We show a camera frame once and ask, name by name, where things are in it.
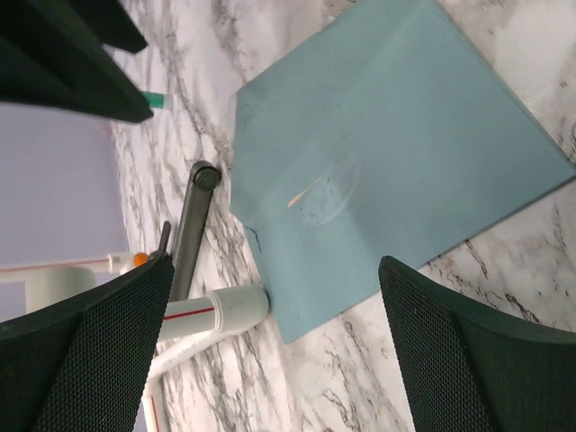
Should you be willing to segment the green white glue stick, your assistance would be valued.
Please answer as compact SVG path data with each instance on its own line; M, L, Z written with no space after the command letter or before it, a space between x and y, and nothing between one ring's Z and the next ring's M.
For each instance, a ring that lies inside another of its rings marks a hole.
M167 110L172 105L172 100L168 94L142 91L142 95L147 99L149 105L153 109Z

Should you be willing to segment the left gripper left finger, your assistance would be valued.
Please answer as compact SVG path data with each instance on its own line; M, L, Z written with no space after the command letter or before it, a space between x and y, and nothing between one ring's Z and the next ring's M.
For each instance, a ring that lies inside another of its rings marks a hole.
M131 431L167 308L162 254L1 324L3 431Z

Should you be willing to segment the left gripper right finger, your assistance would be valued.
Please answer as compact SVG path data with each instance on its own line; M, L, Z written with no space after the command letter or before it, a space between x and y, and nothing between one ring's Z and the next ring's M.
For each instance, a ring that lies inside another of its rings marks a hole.
M392 256L386 316L417 431L573 431L575 335L493 309Z

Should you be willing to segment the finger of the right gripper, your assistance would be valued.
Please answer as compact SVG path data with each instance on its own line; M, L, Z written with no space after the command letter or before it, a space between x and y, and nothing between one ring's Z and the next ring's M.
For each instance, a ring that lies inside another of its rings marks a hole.
M148 46L120 1L97 0L93 7L93 27L101 42L129 53L139 53Z
M152 115L96 35L93 1L1 3L1 100L122 122Z

